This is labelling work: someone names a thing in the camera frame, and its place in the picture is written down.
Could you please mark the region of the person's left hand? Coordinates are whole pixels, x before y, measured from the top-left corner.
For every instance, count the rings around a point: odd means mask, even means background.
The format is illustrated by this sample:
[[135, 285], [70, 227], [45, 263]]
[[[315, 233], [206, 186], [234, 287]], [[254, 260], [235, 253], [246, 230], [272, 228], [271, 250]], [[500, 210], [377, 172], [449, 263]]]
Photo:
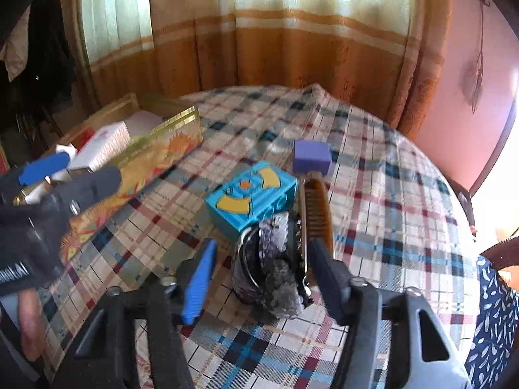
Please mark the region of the person's left hand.
[[34, 362], [41, 356], [44, 342], [41, 304], [35, 289], [18, 294], [18, 320], [22, 351], [28, 361]]

